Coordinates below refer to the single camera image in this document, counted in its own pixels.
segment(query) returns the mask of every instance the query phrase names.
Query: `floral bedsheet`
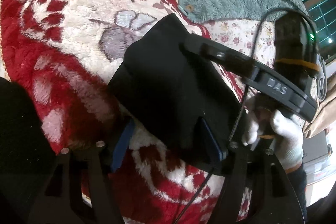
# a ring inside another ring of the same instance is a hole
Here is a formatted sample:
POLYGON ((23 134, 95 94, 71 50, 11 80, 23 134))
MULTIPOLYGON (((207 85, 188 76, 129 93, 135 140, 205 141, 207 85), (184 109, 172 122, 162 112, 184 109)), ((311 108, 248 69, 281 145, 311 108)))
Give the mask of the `floral bedsheet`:
MULTIPOLYGON (((0 0, 0 4, 0 76, 26 89, 55 153, 63 147, 87 147, 110 133, 119 106, 106 85, 126 48, 165 15, 175 13, 190 32, 247 55, 258 24, 245 19, 191 24, 179 13, 177 0, 0 0)), ((269 66, 274 59, 273 28, 265 23, 256 52, 256 58, 269 66)), ((241 98, 239 79, 217 69, 241 98)), ((172 223, 206 175, 176 158, 138 124, 121 168, 110 179, 126 223, 157 224, 172 223)), ((212 176, 181 221, 206 223, 223 180, 212 176)), ((250 196, 247 188, 238 219, 246 216, 250 196)))

